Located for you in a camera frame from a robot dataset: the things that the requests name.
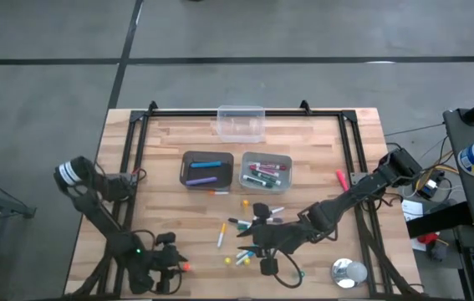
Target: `purple marker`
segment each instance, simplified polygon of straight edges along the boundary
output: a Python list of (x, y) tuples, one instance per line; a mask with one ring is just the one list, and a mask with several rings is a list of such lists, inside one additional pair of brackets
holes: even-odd
[(196, 180), (188, 180), (185, 182), (188, 186), (192, 185), (198, 185), (198, 184), (205, 184), (205, 183), (211, 183), (214, 181), (218, 181), (218, 178), (215, 176), (209, 177), (209, 178), (203, 178), (203, 179), (196, 179)]

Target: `wooden tabletop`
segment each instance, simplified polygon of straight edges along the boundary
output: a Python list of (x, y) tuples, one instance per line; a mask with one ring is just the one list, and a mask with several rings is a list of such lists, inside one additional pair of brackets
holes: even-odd
[[(355, 109), (369, 170), (387, 152), (377, 109)], [(107, 173), (118, 172), (125, 143), (130, 110), (110, 110), (97, 157)], [(135, 158), (132, 147), (130, 169)], [(355, 147), (350, 136), (353, 157)], [(179, 182), (181, 159), (186, 151), (230, 152), (235, 159), (233, 183), (229, 195), (210, 196), (205, 191), (188, 191)], [(289, 155), (293, 160), (293, 184), (282, 195), (255, 194), (238, 183), (242, 154), (255, 151)], [(259, 261), (236, 266), (237, 247), (249, 246), (251, 238), (237, 238), (238, 230), (228, 225), (222, 247), (217, 239), (222, 223), (229, 217), (250, 221), (252, 208), (242, 207), (243, 200), (264, 202), (270, 207), (285, 207), (276, 215), (285, 222), (297, 220), (296, 214), (308, 205), (333, 199), (342, 188), (335, 171), (345, 171), (343, 145), (338, 121), (334, 117), (267, 117), (266, 141), (257, 144), (222, 143), (216, 132), (216, 117), (150, 118), (142, 168), (147, 177), (138, 187), (132, 229), (148, 229), (155, 234), (174, 232), (180, 253), (189, 259), (191, 271), (183, 276), (181, 289), (173, 298), (338, 298), (368, 297), (366, 285), (352, 289), (338, 287), (329, 270), (339, 258), (362, 261), (354, 211), (349, 210), (339, 223), (339, 240), (304, 244), (293, 255), (305, 272), (303, 284), (296, 289), (281, 286), (273, 277), (262, 276)], [(408, 283), (420, 283), (410, 239), (400, 203), (378, 211), (385, 251)], [(146, 245), (150, 238), (142, 237)], [(84, 217), (79, 230), (65, 293), (73, 292), (89, 276), (101, 258), (105, 240)], [(224, 258), (233, 259), (226, 265)], [(279, 276), (295, 283), (294, 267), (279, 260)], [(381, 282), (374, 267), (376, 282)], [(133, 295), (127, 277), (122, 298), (154, 298), (152, 293)]]

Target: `concrete floor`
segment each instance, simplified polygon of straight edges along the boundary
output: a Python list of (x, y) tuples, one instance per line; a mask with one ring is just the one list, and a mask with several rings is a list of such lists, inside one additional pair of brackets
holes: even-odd
[[(0, 0), (0, 59), (119, 58), (134, 0)], [(474, 55), (472, 0), (145, 0), (131, 57)], [(31, 206), (0, 252), (0, 298), (62, 293), (79, 214), (53, 168), (94, 158), (117, 66), (0, 66), (0, 186)], [(474, 105), (474, 63), (128, 66), (117, 107), (377, 107), (385, 133)], [(415, 158), (443, 127), (395, 135)], [(428, 165), (435, 149), (420, 160)], [(417, 256), (431, 296), (461, 297)]]

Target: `green marker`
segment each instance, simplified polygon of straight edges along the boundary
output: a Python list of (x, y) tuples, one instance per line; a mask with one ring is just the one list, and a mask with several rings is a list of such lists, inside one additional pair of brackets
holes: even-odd
[(276, 184), (277, 186), (280, 186), (281, 185), (281, 181), (276, 179), (275, 177), (273, 176), (269, 176), (269, 175), (266, 175), (266, 174), (263, 174), (262, 172), (260, 171), (252, 171), (252, 174), (254, 176), (258, 176), (260, 177), (261, 179), (264, 179), (266, 181), (270, 181), (272, 182), (273, 184)]
[(255, 185), (260, 185), (260, 186), (264, 186), (266, 188), (272, 188), (273, 187), (273, 184), (270, 183), (270, 182), (267, 182), (267, 181), (263, 181), (263, 180), (259, 180), (259, 179), (256, 179), (254, 177), (250, 177), (250, 176), (242, 176), (242, 178), (246, 181), (249, 181)]

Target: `black metal frame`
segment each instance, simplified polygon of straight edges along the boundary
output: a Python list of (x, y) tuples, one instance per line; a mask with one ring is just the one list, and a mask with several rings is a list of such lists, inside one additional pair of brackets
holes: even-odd
[[(187, 117), (187, 116), (208, 116), (215, 117), (217, 116), (216, 110), (157, 110), (158, 106), (155, 102), (151, 102), (148, 110), (134, 110), (130, 113), (129, 126), (127, 129), (127, 136), (125, 137), (124, 151), (122, 155), (120, 173), (127, 172), (127, 167), (130, 161), (130, 151), (133, 144), (133, 134), (135, 133), (136, 124), (140, 122), (140, 135), (138, 140), (138, 146), (136, 149), (135, 163), (133, 170), (141, 167), (145, 138), (147, 136), (147, 126), (150, 117)], [(357, 160), (359, 162), (359, 171), (367, 172), (366, 160), (364, 157), (363, 143), (361, 140), (361, 134), (359, 132), (359, 124), (357, 121), (357, 115), (354, 110), (311, 110), (307, 101), (302, 101), (299, 109), (295, 110), (266, 110), (266, 116), (317, 116), (317, 117), (335, 117), (339, 122), (339, 131), (341, 140), (343, 142), (343, 151), (344, 158), (346, 161), (346, 170), (349, 177), (349, 182), (351, 184), (351, 174), (356, 172), (354, 168), (354, 162), (351, 155), (349, 137), (346, 122), (348, 121), (351, 124), (352, 131), (354, 134), (354, 144), (357, 153)], [(125, 218), (124, 221), (119, 223), (123, 226), (124, 229), (130, 229), (132, 218), (135, 208), (135, 199), (136, 191), (133, 197), (126, 203), (115, 204), (112, 209), (112, 216), (118, 220), (120, 213), (125, 209)], [(380, 231), (380, 224), (378, 222), (378, 215), (376, 213), (375, 204), (373, 202), (369, 203), (369, 215), (370, 215), (370, 225), (371, 231), (378, 242), (379, 246), (383, 247), (383, 240)], [(363, 210), (361, 205), (357, 206), (355, 209), (355, 218), (357, 222), (358, 232), (361, 231), (362, 227), (366, 227), (364, 220)], [(370, 298), (373, 298), (377, 292), (377, 285), (375, 281), (375, 276), (372, 267), (372, 261), (370, 258), (370, 249), (368, 245), (360, 240), (361, 253), (363, 258), (363, 264), (369, 269), (369, 277), (367, 284), (369, 286), (369, 295)], [(108, 246), (105, 249), (105, 254), (108, 253)], [(95, 295), (90, 296), (80, 296), (80, 299), (87, 300), (96, 300), (96, 299), (109, 299), (109, 298), (120, 298), (121, 295), (121, 286), (123, 283), (123, 277), (125, 273), (125, 268), (118, 266), (116, 269), (114, 286), (112, 293), (107, 293), (107, 282), (109, 276), (109, 265), (106, 267), (104, 276), (100, 279), (98, 283), (98, 288)], [(384, 291), (387, 294), (393, 293), (392, 284), (390, 277), (387, 272), (380, 265), (380, 273), (382, 277), (382, 283), (384, 286)]]

